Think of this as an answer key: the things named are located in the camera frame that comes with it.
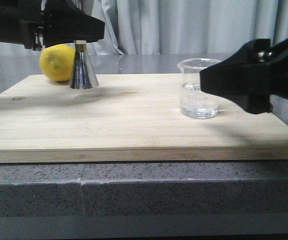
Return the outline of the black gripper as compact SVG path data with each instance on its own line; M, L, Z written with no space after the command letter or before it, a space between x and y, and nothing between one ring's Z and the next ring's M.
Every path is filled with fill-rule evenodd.
M105 22L84 13L72 0L48 0L43 11L42 3L0 0L0 42L41 50L42 35L46 47L104 38Z
M199 74L204 93L225 98L250 114L270 113L270 95L288 100L288 38L245 43L237 52Z

